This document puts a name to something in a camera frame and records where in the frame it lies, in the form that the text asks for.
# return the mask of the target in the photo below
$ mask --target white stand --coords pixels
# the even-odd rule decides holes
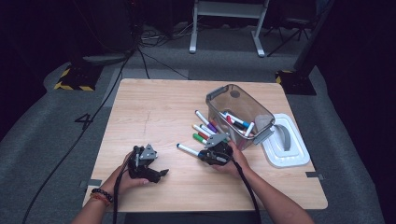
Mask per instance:
[[[221,16],[221,17],[237,17],[237,18],[251,18],[258,19],[256,31],[252,31],[254,44],[256,45],[259,57],[264,57],[264,50],[259,39],[262,22],[264,21],[265,12],[267,10],[268,1],[263,5],[255,4],[239,4],[239,3],[223,3],[223,2],[205,2],[195,0],[193,25],[190,42],[190,53],[195,53],[197,50],[197,22],[198,15],[202,16]]]

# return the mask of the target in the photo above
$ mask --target gray floor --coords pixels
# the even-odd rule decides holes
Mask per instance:
[[[198,34],[197,52],[189,54],[188,35],[163,46],[141,48],[144,53],[167,64],[192,80],[225,80],[275,82],[277,70],[293,70],[306,40],[292,40],[272,57],[259,58],[248,27],[239,30],[207,29]],[[278,32],[261,36],[264,49],[280,43]],[[145,58],[150,78],[186,79],[166,66]],[[18,120],[0,143],[0,186],[3,194],[0,208],[2,223],[21,223],[38,188],[78,139],[82,125],[74,120],[93,115],[108,94],[109,86],[120,71],[120,63],[106,66],[96,91],[61,91],[53,89],[67,63],[50,73],[44,81],[48,92]],[[137,52],[126,64],[122,76],[147,78]],[[317,223],[383,223],[375,186],[361,163],[347,131],[332,107],[326,83],[315,68],[310,79],[317,96],[287,95],[329,201],[325,210],[310,210]],[[101,109],[93,124],[67,156],[30,211],[27,223],[67,223],[81,208],[84,189],[80,181],[90,179],[106,122],[111,99]],[[119,223],[229,223],[200,214],[125,214]],[[231,214],[233,221],[244,223],[246,214]],[[104,223],[111,223],[107,214]],[[262,223],[271,223],[262,212]]]

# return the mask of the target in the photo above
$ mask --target clear plastic bin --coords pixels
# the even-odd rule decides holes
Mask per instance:
[[[273,133],[270,128],[275,123],[274,115],[237,85],[229,84],[213,90],[206,96],[206,104],[209,107],[209,121],[216,125],[220,133],[227,133],[240,150],[252,143],[260,144]],[[237,126],[227,121],[231,117],[227,118],[224,113],[244,121],[244,130],[236,119],[233,121]],[[251,122],[254,126],[247,136],[247,124]]]

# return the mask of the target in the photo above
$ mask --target bracelet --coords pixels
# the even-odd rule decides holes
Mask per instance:
[[[91,193],[90,197],[104,202],[105,205],[106,205],[106,207],[108,207],[109,205],[111,205],[111,202],[109,202],[108,199],[105,198],[104,195],[102,195],[102,194],[99,194],[99,193]]]
[[[110,203],[113,203],[113,197],[112,197],[109,193],[105,192],[105,191],[102,190],[102,189],[93,189],[93,190],[92,190],[92,193],[100,193],[100,194],[103,194],[103,195],[106,197],[106,199],[107,199]]]

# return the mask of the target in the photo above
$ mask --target white tray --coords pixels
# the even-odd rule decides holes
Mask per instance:
[[[291,118],[286,114],[274,114],[275,125],[271,128],[274,133],[262,142],[262,147],[271,165],[276,168],[305,165],[309,162],[309,153],[299,131]],[[290,133],[290,149],[285,150],[283,132],[276,127],[282,125]]]

